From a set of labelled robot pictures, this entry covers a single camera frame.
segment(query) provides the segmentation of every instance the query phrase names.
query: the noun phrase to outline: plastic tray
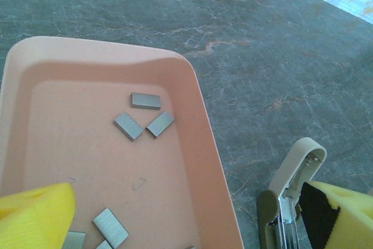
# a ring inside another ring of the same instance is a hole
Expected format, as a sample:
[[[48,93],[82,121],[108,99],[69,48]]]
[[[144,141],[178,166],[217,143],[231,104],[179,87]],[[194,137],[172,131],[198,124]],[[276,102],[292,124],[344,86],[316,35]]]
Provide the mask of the plastic tray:
[[[130,108],[132,92],[158,94],[160,111]],[[59,37],[9,51],[0,99],[1,195],[71,181],[85,248],[109,207],[129,232],[120,248],[243,248],[196,75],[166,50]],[[163,110],[175,121],[157,139],[130,142],[123,112],[142,127]],[[146,182],[136,188],[145,178]]]

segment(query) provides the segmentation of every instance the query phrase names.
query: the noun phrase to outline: marble floor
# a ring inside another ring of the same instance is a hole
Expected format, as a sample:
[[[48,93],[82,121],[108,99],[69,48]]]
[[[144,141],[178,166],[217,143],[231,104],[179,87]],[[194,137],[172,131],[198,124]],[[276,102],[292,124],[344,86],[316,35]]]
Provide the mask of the marble floor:
[[[303,136],[329,153],[316,180],[373,187],[373,25],[326,2],[0,0],[1,69],[14,43],[40,35],[165,48],[192,63],[245,248],[259,248],[256,197]]]

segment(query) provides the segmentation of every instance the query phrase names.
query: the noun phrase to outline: yellow sponge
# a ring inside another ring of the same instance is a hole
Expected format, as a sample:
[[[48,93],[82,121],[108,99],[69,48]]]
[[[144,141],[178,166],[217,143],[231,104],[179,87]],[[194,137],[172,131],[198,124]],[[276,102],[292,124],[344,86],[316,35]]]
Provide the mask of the yellow sponge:
[[[61,248],[75,208],[69,183],[0,198],[0,248]]]
[[[299,204],[313,249],[373,248],[372,196],[310,181]]]

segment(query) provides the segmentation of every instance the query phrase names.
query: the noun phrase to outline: metal stapler part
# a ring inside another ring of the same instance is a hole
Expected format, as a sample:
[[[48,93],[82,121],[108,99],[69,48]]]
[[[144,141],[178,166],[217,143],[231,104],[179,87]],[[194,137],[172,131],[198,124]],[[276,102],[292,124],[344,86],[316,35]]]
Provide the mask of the metal stapler part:
[[[153,94],[132,93],[132,108],[159,110],[161,109],[161,97]]]
[[[93,223],[98,227],[105,239],[113,249],[116,249],[129,236],[121,222],[114,216],[110,209],[105,209]]]
[[[280,213],[277,218],[276,241],[278,249],[299,249],[294,201],[280,198]]]
[[[68,232],[62,249],[82,249],[86,233]]]

